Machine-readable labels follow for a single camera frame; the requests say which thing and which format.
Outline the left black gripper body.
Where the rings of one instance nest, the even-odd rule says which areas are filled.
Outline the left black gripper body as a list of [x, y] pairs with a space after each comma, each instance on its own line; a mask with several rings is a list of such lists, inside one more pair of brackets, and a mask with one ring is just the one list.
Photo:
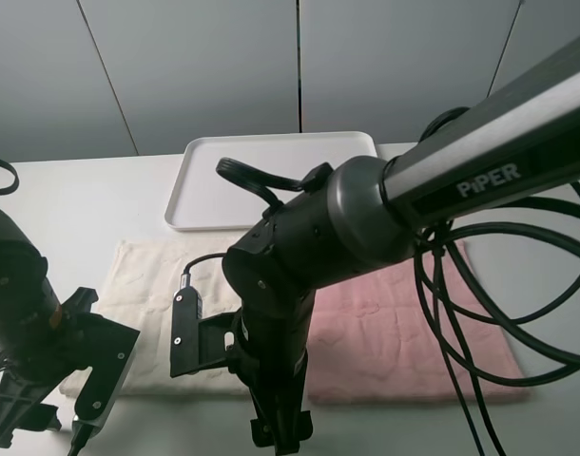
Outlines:
[[38, 347], [0, 352], [0, 448], [9, 448], [17, 429], [59, 431], [58, 408], [44, 400], [75, 371], [88, 367], [86, 331], [81, 319], [98, 300], [95, 290], [80, 287], [61, 305], [59, 333]]

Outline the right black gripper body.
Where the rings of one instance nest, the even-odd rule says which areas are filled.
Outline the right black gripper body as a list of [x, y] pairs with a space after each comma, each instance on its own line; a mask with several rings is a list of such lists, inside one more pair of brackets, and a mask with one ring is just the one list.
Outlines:
[[248, 387], [256, 417], [250, 420], [253, 444], [276, 451], [298, 451], [313, 434], [311, 412], [302, 408], [307, 357], [284, 369], [275, 359], [257, 353], [244, 335], [242, 311], [233, 314], [234, 343], [225, 349], [226, 366]]

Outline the right grey black robot arm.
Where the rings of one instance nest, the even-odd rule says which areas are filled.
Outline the right grey black robot arm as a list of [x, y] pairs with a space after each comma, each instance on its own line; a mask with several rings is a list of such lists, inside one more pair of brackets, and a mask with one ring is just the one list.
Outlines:
[[253, 442], [296, 453], [313, 431], [301, 407], [306, 341], [317, 290], [411, 259], [416, 286], [447, 302], [440, 271], [423, 258], [450, 256], [491, 321], [559, 363], [542, 385], [580, 370], [580, 355], [525, 332], [489, 298], [457, 242], [488, 234], [546, 242], [580, 258], [580, 241], [515, 222], [454, 228], [481, 210], [520, 207], [580, 217], [580, 204], [540, 192], [580, 180], [580, 36], [474, 107], [435, 118], [418, 143], [390, 161], [322, 164], [301, 180], [222, 159], [218, 174], [266, 202], [261, 220], [226, 252], [222, 269], [242, 302], [234, 323], [234, 372], [249, 388]]

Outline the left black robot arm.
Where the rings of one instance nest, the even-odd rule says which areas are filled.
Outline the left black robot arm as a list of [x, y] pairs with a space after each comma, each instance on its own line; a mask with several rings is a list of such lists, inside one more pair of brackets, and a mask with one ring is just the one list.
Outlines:
[[100, 368], [101, 317], [96, 294], [79, 288], [60, 302], [48, 261], [0, 209], [0, 447], [16, 429], [59, 429], [45, 398], [71, 373]]

